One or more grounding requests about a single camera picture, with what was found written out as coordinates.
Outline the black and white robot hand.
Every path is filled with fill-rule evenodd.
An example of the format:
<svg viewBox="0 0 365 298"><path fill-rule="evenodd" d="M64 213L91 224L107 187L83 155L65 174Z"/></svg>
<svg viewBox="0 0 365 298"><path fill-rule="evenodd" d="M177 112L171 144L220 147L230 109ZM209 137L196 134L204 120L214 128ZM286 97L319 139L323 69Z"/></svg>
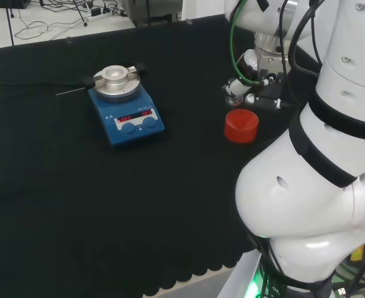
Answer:
<svg viewBox="0 0 365 298"><path fill-rule="evenodd" d="M223 86L228 105L269 111L294 107L281 99L284 73L279 54L257 47L247 50L235 62L240 72Z"/></svg>

